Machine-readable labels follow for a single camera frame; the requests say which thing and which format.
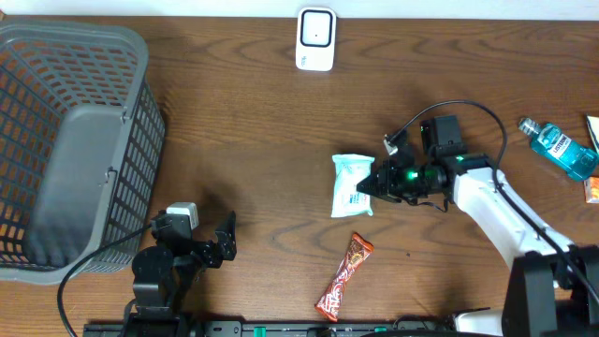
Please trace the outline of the blue mouthwash bottle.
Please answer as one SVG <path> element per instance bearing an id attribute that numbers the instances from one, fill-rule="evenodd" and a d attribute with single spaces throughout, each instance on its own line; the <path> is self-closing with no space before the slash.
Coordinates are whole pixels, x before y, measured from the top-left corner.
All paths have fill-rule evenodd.
<path id="1" fill-rule="evenodd" d="M 534 152 L 544 156 L 576 182 L 587 180 L 598 166 L 595 150 L 572 140 L 554 124 L 540 125 L 531 118 L 523 118 L 519 122 L 519 130 L 530 139 Z"/>

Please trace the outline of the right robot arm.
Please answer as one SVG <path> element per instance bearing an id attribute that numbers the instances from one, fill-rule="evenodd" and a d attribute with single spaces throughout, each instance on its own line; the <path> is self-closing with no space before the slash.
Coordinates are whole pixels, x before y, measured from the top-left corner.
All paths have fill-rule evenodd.
<path id="1" fill-rule="evenodd" d="M 501 310 L 453 315 L 455 336 L 595 336 L 598 304 L 587 284 L 598 283 L 598 249 L 578 247 L 514 191 L 485 154 L 470 154 L 454 116 L 421 122 L 426 163 L 399 153 L 405 138 L 389 140 L 390 159 L 357 185 L 388 202 L 420 206 L 441 194 L 483 230 L 510 270 Z"/>

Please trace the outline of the teal tissue pack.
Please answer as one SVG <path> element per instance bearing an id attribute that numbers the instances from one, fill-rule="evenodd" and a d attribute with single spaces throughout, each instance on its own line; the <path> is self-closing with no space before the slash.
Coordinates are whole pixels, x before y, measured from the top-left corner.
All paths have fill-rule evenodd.
<path id="1" fill-rule="evenodd" d="M 360 214 L 373 215 L 370 196 L 357 190 L 358 183 L 368 178 L 374 158 L 361 154 L 335 154 L 335 184 L 333 189 L 332 218 Z"/>

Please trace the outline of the small orange snack packet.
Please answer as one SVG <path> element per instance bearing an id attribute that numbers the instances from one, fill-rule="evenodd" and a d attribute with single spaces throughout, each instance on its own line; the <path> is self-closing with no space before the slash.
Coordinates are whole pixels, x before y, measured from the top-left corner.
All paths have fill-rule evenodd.
<path id="1" fill-rule="evenodd" d="M 589 177 L 584 181 L 584 194 L 587 203 L 599 202 L 599 178 Z"/>

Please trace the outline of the yellow chips bag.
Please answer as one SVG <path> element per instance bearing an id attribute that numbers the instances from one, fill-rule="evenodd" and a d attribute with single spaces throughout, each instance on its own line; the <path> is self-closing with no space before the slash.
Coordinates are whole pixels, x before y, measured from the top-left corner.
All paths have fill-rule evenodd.
<path id="1" fill-rule="evenodd" d="M 592 139 L 592 144 L 597 153 L 599 153 L 599 118 L 587 115 L 586 123 Z"/>

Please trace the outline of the red brown snack bar wrapper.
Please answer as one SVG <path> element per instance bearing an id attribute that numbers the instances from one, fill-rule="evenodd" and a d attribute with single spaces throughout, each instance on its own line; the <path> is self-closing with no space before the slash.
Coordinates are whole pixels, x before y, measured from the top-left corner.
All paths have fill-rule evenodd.
<path id="1" fill-rule="evenodd" d="M 314 305 L 319 314 L 331 322 L 338 321 L 347 283 L 372 252 L 373 245 L 370 242 L 364 240 L 357 232 L 352 234 L 339 269 Z"/>

